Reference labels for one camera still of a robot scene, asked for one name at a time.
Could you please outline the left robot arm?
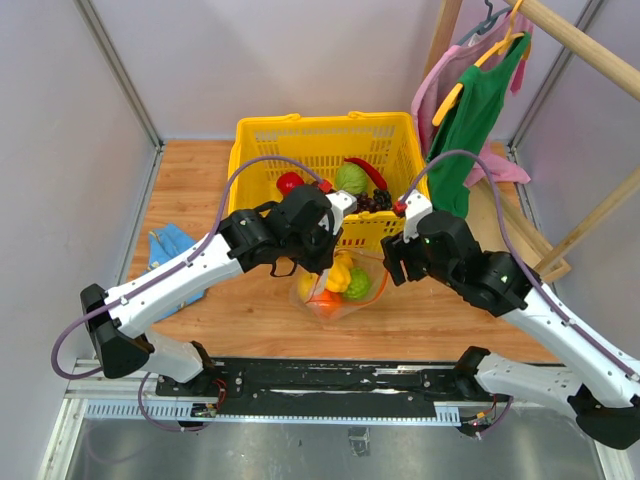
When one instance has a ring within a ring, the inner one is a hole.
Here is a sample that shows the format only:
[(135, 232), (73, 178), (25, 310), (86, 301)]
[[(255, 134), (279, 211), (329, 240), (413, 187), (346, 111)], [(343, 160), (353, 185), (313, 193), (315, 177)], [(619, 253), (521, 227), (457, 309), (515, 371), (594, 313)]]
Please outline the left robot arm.
[(205, 349), (157, 334), (152, 325), (193, 295), (280, 258), (318, 276), (327, 273), (343, 220), (354, 208), (354, 197), (344, 191), (298, 186), (280, 202), (232, 212), (144, 277), (109, 290), (86, 288), (82, 301), (94, 315), (88, 330), (104, 375), (145, 371), (179, 382), (192, 395), (207, 393), (214, 367)]

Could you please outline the clear zip top bag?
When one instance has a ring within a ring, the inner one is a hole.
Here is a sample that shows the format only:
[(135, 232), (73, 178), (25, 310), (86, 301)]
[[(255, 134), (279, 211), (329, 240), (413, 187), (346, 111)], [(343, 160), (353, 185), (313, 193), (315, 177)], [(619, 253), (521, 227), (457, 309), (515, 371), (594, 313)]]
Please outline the clear zip top bag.
[(304, 269), (294, 275), (290, 301), (319, 322), (331, 323), (374, 304), (388, 280), (381, 254), (337, 249), (327, 275), (319, 276)]

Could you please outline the green sugar apple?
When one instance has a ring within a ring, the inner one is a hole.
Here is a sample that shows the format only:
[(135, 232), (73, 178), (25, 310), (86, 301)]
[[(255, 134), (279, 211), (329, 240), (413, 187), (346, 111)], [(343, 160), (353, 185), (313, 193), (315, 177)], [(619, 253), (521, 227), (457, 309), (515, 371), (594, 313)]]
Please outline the green sugar apple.
[(342, 293), (342, 296), (344, 299), (349, 301), (361, 301), (371, 290), (371, 278), (368, 273), (360, 267), (351, 269), (350, 275), (351, 281), (347, 286), (347, 289)]

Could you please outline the orange fruit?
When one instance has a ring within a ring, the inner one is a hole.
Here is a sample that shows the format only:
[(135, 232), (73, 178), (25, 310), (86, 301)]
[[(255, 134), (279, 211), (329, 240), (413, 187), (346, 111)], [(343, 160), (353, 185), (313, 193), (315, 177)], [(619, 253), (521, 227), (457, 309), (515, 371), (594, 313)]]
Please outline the orange fruit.
[(319, 318), (333, 318), (338, 316), (343, 308), (343, 299), (339, 293), (324, 290), (313, 296), (308, 302), (308, 307)]

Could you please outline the yellow bell pepper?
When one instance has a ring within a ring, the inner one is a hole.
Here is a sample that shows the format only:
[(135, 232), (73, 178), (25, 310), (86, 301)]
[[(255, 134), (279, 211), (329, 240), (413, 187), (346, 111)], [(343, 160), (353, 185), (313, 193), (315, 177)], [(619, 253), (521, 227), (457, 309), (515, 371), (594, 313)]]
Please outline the yellow bell pepper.
[(350, 270), (353, 268), (351, 255), (346, 251), (338, 252), (329, 270), (325, 288), (331, 292), (343, 293), (351, 281)]

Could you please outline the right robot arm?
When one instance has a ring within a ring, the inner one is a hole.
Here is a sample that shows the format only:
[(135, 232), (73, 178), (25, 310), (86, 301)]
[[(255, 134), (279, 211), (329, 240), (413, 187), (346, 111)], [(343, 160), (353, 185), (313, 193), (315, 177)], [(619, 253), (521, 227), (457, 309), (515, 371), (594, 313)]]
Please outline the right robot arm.
[(638, 361), (571, 313), (517, 255), (482, 250), (465, 220), (408, 205), (395, 211), (404, 217), (404, 229), (381, 242), (395, 285), (430, 277), (528, 333), (566, 368), (552, 372), (470, 347), (454, 367), (460, 397), (508, 395), (575, 420), (607, 447), (625, 450), (638, 442)]

